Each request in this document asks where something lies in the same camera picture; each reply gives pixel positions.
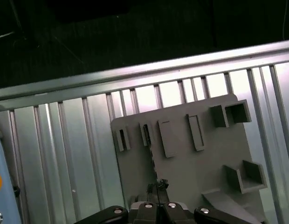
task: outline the cable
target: cable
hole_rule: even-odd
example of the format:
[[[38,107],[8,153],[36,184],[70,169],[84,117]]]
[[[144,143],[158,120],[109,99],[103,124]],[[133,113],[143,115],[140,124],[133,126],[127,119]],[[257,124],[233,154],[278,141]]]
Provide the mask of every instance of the cable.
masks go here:
[[[288,13],[288,2],[289,0],[285,0],[285,10],[284,10],[284,16],[283,16],[283,24],[282,24],[282,39],[285,41],[285,21],[286,21],[286,16]]]

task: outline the screw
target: screw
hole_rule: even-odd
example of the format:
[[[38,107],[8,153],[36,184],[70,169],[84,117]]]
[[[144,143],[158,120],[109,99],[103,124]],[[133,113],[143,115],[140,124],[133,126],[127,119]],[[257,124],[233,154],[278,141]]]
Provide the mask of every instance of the screw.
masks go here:
[[[200,211],[205,214],[208,214],[210,212],[209,209],[204,209],[204,208],[200,209]]]
[[[175,203],[169,203],[168,206],[171,208],[175,208],[177,205]]]
[[[115,212],[116,214],[120,214],[120,213],[122,213],[122,210],[116,209],[114,212]]]

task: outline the rectangular slot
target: rectangular slot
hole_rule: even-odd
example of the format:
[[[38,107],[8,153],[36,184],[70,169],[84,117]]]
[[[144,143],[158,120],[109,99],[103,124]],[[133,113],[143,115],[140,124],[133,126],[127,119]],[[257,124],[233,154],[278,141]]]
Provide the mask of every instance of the rectangular slot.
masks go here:
[[[173,129],[170,121],[158,121],[161,132],[165,156],[167,158],[176,155],[176,139],[173,135]]]
[[[230,110],[234,123],[246,123],[251,122],[251,117],[246,100],[239,101],[234,105],[226,107],[226,111]]]
[[[141,136],[144,141],[144,146],[150,146],[153,144],[153,134],[151,125],[148,123],[140,123]]]
[[[198,115],[189,115],[189,124],[191,128],[191,134],[196,151],[205,149],[205,135],[202,129],[202,123]]]
[[[128,138],[127,128],[117,131],[117,142],[120,152],[130,150],[130,142]]]

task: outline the gray plastic panel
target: gray plastic panel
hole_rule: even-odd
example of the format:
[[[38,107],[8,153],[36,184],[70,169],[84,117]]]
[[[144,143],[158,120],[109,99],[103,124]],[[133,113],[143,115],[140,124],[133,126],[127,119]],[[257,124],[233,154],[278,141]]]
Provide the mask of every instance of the gray plastic panel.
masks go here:
[[[216,127],[211,108],[220,106],[225,112],[235,105],[240,106],[225,113],[228,127]],[[184,202],[193,210],[205,203],[202,192],[220,189],[239,205],[251,204],[263,215],[258,192],[266,186],[263,175],[262,182],[254,182],[257,188],[249,189],[246,194],[227,181],[225,166],[239,170],[245,178],[253,176],[245,173],[251,169],[243,165],[243,161],[251,162],[251,155],[239,119],[250,121],[249,110],[246,101],[238,101],[233,94],[114,119],[111,128],[125,201],[145,194],[147,185],[155,182],[143,130],[144,124],[148,124],[155,169],[159,179],[168,180],[171,201]],[[121,151],[118,146],[116,132],[123,128],[127,130],[129,151]]]

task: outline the raised rectangular tab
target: raised rectangular tab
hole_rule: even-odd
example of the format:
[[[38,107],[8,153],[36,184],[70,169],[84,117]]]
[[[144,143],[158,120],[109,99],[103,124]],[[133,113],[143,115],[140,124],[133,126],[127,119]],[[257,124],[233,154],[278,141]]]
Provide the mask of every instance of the raised rectangular tab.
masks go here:
[[[162,137],[165,156],[167,158],[174,157],[176,155],[176,139],[173,135],[172,124],[169,120],[159,120],[159,128]]]
[[[117,142],[120,152],[131,149],[127,127],[117,131]]]
[[[191,134],[196,151],[201,151],[205,149],[205,134],[203,131],[201,119],[199,115],[189,115],[189,124],[191,128]]]

